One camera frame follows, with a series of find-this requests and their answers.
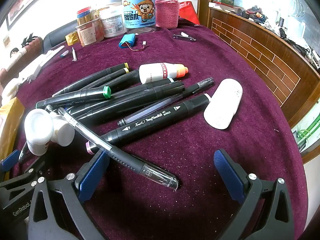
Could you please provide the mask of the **black marker pink cap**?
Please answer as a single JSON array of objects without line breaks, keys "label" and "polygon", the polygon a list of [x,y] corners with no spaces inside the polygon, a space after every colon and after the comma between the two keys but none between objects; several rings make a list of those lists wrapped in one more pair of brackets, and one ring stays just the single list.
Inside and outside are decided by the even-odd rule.
[{"label": "black marker pink cap", "polygon": [[210,100],[211,97],[207,93],[201,94],[133,121],[123,128],[116,128],[103,134],[101,138],[111,145],[129,144],[204,111]]}]

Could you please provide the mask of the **red lid jar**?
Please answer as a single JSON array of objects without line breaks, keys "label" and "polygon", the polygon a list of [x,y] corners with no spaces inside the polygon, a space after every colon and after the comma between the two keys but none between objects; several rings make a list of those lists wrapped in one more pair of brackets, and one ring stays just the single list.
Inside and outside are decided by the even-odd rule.
[{"label": "red lid jar", "polygon": [[85,7],[76,13],[76,20],[78,25],[85,24],[94,20],[94,14],[91,7]]}]

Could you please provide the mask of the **maroon velvet tablecloth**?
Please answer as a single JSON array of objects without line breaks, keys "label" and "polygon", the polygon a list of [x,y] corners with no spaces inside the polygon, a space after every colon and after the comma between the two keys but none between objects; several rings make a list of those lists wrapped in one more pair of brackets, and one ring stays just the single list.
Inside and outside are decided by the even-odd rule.
[{"label": "maroon velvet tablecloth", "polygon": [[216,84],[237,80],[243,96],[236,115],[225,130],[209,126],[198,113],[155,134],[123,146],[177,176],[174,191],[145,179],[111,161],[85,207],[110,239],[214,239],[238,209],[213,164],[220,148],[248,173],[260,179],[283,178],[294,218],[295,237],[304,231],[308,193],[302,158],[278,100],[260,76],[223,40],[204,26],[181,25],[195,42],[173,39],[161,29],[137,37],[146,49],[121,49],[115,37],[82,47],[77,61],[56,57],[17,97],[30,111],[35,104],[85,76],[121,63],[131,69],[142,64],[168,62],[188,67],[186,86],[212,77]]}]

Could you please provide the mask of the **white pill bottle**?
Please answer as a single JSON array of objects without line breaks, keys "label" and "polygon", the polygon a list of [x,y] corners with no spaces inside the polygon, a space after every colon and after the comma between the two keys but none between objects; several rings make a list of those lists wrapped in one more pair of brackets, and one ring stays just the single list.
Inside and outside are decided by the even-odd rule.
[{"label": "white pill bottle", "polygon": [[44,109],[31,110],[24,121],[24,131],[29,151],[41,156],[47,152],[53,135],[53,121]]}]

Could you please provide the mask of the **yellow taped white tray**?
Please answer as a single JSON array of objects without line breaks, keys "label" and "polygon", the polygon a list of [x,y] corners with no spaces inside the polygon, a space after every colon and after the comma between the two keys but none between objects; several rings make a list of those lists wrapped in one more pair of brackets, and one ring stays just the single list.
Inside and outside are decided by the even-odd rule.
[{"label": "yellow taped white tray", "polygon": [[0,159],[5,159],[14,146],[18,127],[24,113],[24,106],[17,97],[1,107]]}]

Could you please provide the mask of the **thick black marker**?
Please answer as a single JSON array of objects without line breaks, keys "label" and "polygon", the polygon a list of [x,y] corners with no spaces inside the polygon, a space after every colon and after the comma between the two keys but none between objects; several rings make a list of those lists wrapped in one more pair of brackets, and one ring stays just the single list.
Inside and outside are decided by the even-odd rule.
[{"label": "thick black marker", "polygon": [[99,106],[89,112],[76,117],[76,120],[84,124],[100,124],[112,121],[126,113],[134,112],[151,103],[179,94],[185,89],[182,81],[175,81],[166,85],[152,87],[140,92],[116,99],[114,102]]}]

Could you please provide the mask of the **small white bottle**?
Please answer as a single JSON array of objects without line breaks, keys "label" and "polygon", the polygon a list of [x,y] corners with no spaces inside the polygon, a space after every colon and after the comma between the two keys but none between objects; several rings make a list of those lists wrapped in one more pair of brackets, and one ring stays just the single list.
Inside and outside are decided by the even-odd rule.
[{"label": "small white bottle", "polygon": [[75,136],[74,128],[55,112],[51,112],[50,117],[53,122],[53,135],[51,141],[62,147],[70,145]]}]

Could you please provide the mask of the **wooden brick pattern cabinet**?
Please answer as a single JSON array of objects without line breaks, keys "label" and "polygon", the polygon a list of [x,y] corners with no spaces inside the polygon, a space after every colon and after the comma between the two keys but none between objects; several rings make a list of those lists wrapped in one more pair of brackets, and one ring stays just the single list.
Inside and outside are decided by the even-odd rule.
[{"label": "wooden brick pattern cabinet", "polygon": [[284,40],[245,18],[209,10],[208,27],[230,45],[260,76],[276,97],[290,127],[319,99],[319,74]]}]

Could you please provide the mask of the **white label jar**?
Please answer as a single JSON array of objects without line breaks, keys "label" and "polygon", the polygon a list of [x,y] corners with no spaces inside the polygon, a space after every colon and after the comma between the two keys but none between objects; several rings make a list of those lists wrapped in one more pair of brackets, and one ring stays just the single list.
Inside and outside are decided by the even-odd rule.
[{"label": "white label jar", "polygon": [[126,33],[123,5],[121,2],[111,3],[99,9],[104,38],[112,38]]}]

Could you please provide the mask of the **black leather sofa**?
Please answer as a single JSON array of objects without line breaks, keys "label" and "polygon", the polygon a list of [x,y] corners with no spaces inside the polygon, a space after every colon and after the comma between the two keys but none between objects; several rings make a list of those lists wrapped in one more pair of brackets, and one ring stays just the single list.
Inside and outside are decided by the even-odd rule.
[{"label": "black leather sofa", "polygon": [[76,31],[77,25],[77,21],[74,20],[48,33],[43,39],[42,52],[45,54],[53,47],[65,42],[65,36]]}]

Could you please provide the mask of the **bagged round cakes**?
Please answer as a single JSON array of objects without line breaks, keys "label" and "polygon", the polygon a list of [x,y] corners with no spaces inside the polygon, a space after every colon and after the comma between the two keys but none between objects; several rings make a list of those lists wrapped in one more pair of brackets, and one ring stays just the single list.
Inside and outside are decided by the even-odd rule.
[{"label": "bagged round cakes", "polygon": [[8,82],[2,92],[2,105],[6,105],[11,99],[13,99],[19,89],[19,86],[22,84],[22,79],[13,78]]}]

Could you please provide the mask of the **black marker green cap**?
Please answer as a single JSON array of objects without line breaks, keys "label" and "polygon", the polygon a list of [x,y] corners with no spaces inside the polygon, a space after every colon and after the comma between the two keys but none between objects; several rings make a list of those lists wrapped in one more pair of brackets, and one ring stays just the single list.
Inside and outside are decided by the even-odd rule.
[{"label": "black marker green cap", "polygon": [[83,89],[75,92],[70,92],[55,97],[47,98],[36,103],[36,108],[45,109],[48,105],[51,106],[66,106],[74,105],[83,102],[105,100],[111,97],[111,89],[108,86]]}]

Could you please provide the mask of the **blue cartoon snack jar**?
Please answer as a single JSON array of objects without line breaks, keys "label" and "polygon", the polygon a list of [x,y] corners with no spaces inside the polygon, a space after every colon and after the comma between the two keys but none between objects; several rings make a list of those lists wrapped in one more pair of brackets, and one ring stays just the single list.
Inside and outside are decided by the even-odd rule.
[{"label": "blue cartoon snack jar", "polygon": [[156,29],[155,0],[122,0],[127,33],[147,33]]}]

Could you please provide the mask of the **white papers stack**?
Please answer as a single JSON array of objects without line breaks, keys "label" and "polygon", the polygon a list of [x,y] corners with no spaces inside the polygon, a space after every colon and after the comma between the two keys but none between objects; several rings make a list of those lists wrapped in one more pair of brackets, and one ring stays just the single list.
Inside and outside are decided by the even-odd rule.
[{"label": "white papers stack", "polygon": [[42,67],[48,63],[59,51],[61,51],[65,46],[60,46],[59,48],[49,50],[46,54],[41,54],[34,61],[28,64],[18,75],[18,79],[22,82],[25,80],[33,81],[37,78]]}]

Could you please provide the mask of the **orange label plastic jar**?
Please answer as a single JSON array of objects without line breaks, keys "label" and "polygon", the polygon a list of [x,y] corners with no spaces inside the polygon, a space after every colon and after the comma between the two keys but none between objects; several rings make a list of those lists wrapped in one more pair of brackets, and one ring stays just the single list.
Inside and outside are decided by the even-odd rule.
[{"label": "orange label plastic jar", "polygon": [[104,39],[100,18],[77,26],[76,31],[83,47],[100,42]]}]

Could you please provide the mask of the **clear capped black gel pen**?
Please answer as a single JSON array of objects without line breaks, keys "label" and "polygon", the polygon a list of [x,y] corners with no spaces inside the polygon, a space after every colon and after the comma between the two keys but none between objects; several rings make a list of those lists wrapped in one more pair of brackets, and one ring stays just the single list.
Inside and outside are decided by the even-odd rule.
[{"label": "clear capped black gel pen", "polygon": [[62,107],[59,107],[57,111],[59,115],[78,133],[97,146],[100,150],[106,152],[113,160],[132,170],[136,174],[139,174],[140,176],[143,176],[157,184],[173,190],[178,189],[178,179],[173,174],[168,173],[155,165],[148,164],[145,161],[124,152],[116,146],[112,146],[109,142],[102,139],[102,137],[98,136],[82,123],[78,122]]}]

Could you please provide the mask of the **small blue white cap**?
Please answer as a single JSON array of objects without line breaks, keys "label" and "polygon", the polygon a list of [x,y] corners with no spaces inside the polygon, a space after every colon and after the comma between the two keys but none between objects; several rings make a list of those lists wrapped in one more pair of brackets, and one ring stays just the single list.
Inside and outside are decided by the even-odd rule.
[{"label": "small blue white cap", "polygon": [[60,57],[63,58],[63,57],[65,57],[65,56],[67,56],[68,53],[69,53],[69,51],[66,50],[66,51],[64,51],[64,52],[60,55]]}]

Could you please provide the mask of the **nail clipper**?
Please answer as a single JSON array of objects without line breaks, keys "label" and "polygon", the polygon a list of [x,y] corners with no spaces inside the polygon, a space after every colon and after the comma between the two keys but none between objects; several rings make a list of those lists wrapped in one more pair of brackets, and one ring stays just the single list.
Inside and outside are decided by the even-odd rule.
[{"label": "nail clipper", "polygon": [[176,40],[181,40],[181,41],[188,41],[188,42],[196,42],[196,39],[194,37],[189,36],[188,34],[181,32],[180,35],[174,34],[172,36]]}]

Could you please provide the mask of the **red gift bag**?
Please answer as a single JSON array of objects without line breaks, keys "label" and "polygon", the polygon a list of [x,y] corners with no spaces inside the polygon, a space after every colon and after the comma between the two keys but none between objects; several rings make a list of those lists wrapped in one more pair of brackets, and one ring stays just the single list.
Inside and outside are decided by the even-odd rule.
[{"label": "red gift bag", "polygon": [[200,24],[197,13],[191,1],[180,3],[179,16],[194,24]]}]

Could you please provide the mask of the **thin translucent gel pen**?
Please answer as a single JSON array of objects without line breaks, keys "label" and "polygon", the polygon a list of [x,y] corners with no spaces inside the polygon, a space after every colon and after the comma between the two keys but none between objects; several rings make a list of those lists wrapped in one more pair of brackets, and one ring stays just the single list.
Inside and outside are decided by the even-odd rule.
[{"label": "thin translucent gel pen", "polygon": [[203,92],[214,85],[214,79],[208,77],[192,86],[187,87],[181,94],[173,95],[168,98],[159,100],[129,116],[126,116],[117,122],[118,126],[124,126],[130,122],[136,121],[139,118],[145,117],[155,111],[160,110],[178,100],[188,98],[189,96],[195,95],[197,93]]}]

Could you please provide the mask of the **black marker yellow cap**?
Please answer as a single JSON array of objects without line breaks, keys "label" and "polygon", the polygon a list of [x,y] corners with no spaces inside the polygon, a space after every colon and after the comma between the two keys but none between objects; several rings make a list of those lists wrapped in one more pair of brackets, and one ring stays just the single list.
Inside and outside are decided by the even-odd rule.
[{"label": "black marker yellow cap", "polygon": [[93,73],[89,76],[86,76],[78,81],[75,81],[74,83],[64,87],[63,89],[59,90],[58,92],[54,93],[52,95],[52,97],[54,96],[57,96],[57,95],[60,95],[60,94],[65,94],[65,93],[68,93],[68,92],[73,92],[75,90],[79,90],[81,88],[83,88],[84,86],[86,85],[89,85],[90,83],[92,83],[93,81],[105,76],[105,75],[108,75],[108,74],[111,74],[111,73],[114,73],[116,70],[120,70],[122,68],[126,68],[126,69],[129,69],[129,65],[127,62],[124,62],[122,64],[118,64],[118,65],[115,65],[115,66],[112,66],[110,68],[106,68],[106,69],[103,69],[101,71],[98,71],[96,73]]}]

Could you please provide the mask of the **black marker white tip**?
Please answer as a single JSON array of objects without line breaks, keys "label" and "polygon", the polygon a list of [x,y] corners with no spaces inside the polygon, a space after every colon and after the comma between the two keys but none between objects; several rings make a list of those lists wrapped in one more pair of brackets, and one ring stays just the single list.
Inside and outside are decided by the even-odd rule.
[{"label": "black marker white tip", "polygon": [[138,85],[132,88],[128,88],[125,90],[121,90],[119,92],[116,92],[114,94],[111,95],[111,98],[105,101],[97,101],[97,102],[89,102],[83,105],[79,105],[79,106],[72,106],[66,109],[66,111],[71,114],[71,115],[76,115],[79,116],[83,113],[87,113],[89,110],[100,107],[100,106],[107,106],[109,103],[113,103],[115,102],[117,99],[122,99],[125,98],[126,96],[141,92],[143,90],[149,89],[149,88],[153,88],[153,87],[157,87],[157,86],[161,86],[161,85],[166,85],[169,83],[174,82],[174,80],[172,78],[167,78],[167,79],[161,79],[158,81],[153,81],[153,82],[149,82],[149,83],[145,83],[142,85]]}]

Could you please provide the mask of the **pink knitted thermos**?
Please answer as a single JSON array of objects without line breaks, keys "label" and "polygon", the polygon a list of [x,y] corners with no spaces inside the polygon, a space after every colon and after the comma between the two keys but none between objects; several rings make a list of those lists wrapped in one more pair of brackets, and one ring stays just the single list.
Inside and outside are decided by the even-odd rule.
[{"label": "pink knitted thermos", "polygon": [[156,0],[156,26],[167,29],[176,28],[179,9],[178,0]]}]

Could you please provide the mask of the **black marker blue cap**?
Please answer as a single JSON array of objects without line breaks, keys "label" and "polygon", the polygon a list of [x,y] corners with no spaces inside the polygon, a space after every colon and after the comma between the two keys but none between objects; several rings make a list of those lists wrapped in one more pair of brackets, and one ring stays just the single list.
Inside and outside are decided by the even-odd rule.
[{"label": "black marker blue cap", "polygon": [[120,70],[117,70],[111,74],[107,74],[103,77],[100,77],[99,79],[93,81],[92,83],[89,83],[88,85],[86,85],[85,87],[83,87],[82,89],[90,89],[90,88],[96,88],[99,87],[107,82],[110,82],[118,77],[122,77],[125,76],[126,74],[137,74],[139,75],[139,71],[138,70],[134,70],[134,71],[129,71],[126,67],[121,68]]}]

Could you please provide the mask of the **blue battery pack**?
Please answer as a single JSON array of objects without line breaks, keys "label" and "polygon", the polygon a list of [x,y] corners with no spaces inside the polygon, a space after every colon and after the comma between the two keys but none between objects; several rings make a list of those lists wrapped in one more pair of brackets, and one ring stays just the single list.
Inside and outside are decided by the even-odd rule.
[{"label": "blue battery pack", "polygon": [[132,47],[135,44],[135,34],[125,34],[119,42],[119,48]]}]

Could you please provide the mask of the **white bottle orange cap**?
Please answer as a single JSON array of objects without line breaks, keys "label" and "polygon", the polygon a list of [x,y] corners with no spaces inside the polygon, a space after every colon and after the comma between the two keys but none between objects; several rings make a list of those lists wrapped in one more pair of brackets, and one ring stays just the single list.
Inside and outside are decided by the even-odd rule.
[{"label": "white bottle orange cap", "polygon": [[183,64],[150,63],[139,67],[139,78],[142,84],[167,78],[184,77],[189,72]]}]

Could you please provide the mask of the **white pen refill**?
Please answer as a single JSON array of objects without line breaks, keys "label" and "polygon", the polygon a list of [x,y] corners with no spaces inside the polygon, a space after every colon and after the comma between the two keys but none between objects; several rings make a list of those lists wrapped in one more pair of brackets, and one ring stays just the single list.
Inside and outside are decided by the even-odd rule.
[{"label": "white pen refill", "polygon": [[76,56],[76,51],[75,49],[72,47],[72,55],[73,55],[73,61],[77,61],[77,56]]}]

